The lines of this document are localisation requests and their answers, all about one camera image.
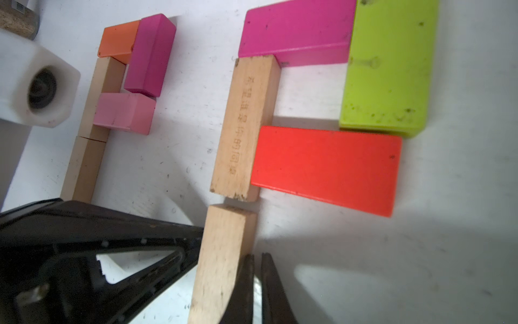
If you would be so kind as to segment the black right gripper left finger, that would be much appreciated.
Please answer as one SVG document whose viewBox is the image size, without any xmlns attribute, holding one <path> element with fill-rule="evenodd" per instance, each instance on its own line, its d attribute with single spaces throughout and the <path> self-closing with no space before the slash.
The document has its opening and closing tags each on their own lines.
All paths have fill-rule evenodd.
<svg viewBox="0 0 518 324">
<path fill-rule="evenodd" d="M 254 311 L 254 256 L 246 255 L 220 324 L 249 324 Z"/>
</svg>

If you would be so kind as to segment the red block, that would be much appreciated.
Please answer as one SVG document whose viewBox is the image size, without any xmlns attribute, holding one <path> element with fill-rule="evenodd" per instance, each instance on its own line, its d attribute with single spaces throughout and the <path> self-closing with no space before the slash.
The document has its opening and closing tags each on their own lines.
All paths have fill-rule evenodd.
<svg viewBox="0 0 518 324">
<path fill-rule="evenodd" d="M 402 144 L 385 134 L 263 126 L 251 182 L 391 217 Z"/>
</svg>

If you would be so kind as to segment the magenta block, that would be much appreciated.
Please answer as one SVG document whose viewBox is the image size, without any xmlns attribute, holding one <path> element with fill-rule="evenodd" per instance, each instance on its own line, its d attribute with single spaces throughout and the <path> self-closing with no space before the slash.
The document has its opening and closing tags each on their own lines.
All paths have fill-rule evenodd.
<svg viewBox="0 0 518 324">
<path fill-rule="evenodd" d="M 175 33 L 175 24 L 162 13 L 140 20 L 125 77 L 125 90 L 160 97 Z"/>
<path fill-rule="evenodd" d="M 346 63 L 356 2 L 284 1 L 246 13 L 238 56 L 274 55 L 281 67 Z"/>
</svg>

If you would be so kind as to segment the orange block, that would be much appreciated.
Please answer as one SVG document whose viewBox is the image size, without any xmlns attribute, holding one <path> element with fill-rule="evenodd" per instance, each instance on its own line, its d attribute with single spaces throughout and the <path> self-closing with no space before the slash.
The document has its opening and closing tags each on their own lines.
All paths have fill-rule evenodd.
<svg viewBox="0 0 518 324">
<path fill-rule="evenodd" d="M 99 58 L 113 58 L 127 65 L 130 62 L 140 20 L 106 27 L 98 49 Z"/>
</svg>

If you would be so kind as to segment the light pink block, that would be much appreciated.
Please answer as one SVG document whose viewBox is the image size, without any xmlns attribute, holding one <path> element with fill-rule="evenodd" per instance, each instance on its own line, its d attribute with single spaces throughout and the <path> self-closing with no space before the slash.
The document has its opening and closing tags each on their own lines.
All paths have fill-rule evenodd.
<svg viewBox="0 0 518 324">
<path fill-rule="evenodd" d="M 101 93 L 93 124 L 149 135 L 156 101 L 138 93 Z"/>
</svg>

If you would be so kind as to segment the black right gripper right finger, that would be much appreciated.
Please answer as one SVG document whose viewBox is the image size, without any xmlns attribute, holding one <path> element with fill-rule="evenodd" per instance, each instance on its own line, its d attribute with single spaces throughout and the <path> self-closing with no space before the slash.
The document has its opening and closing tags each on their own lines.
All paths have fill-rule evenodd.
<svg viewBox="0 0 518 324">
<path fill-rule="evenodd" d="M 265 324 L 297 324 L 287 299 L 275 262 L 270 253 L 262 254 L 260 270 L 262 284 L 262 316 Z"/>
</svg>

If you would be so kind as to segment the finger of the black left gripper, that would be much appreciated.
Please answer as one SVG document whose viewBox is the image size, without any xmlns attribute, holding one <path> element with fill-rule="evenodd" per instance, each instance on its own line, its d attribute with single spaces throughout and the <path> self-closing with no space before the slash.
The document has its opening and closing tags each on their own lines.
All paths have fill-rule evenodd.
<svg viewBox="0 0 518 324">
<path fill-rule="evenodd" d="M 197 263 L 203 229 L 60 198 L 1 213 L 2 323 L 129 323 Z M 161 252 L 110 282 L 101 256 Z"/>
</svg>

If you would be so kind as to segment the wooden cylinder block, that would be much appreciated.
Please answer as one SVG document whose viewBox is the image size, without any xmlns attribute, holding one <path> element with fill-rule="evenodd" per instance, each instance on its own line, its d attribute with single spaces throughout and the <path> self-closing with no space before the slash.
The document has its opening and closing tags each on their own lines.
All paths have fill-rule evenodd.
<svg viewBox="0 0 518 324">
<path fill-rule="evenodd" d="M 254 202 L 252 170 L 262 126 L 271 124 L 281 77 L 275 56 L 236 60 L 210 185 L 212 193 Z"/>
<path fill-rule="evenodd" d="M 258 215 L 211 205 L 205 221 L 188 323 L 219 323 L 233 292 L 241 260 L 252 252 Z"/>
</svg>

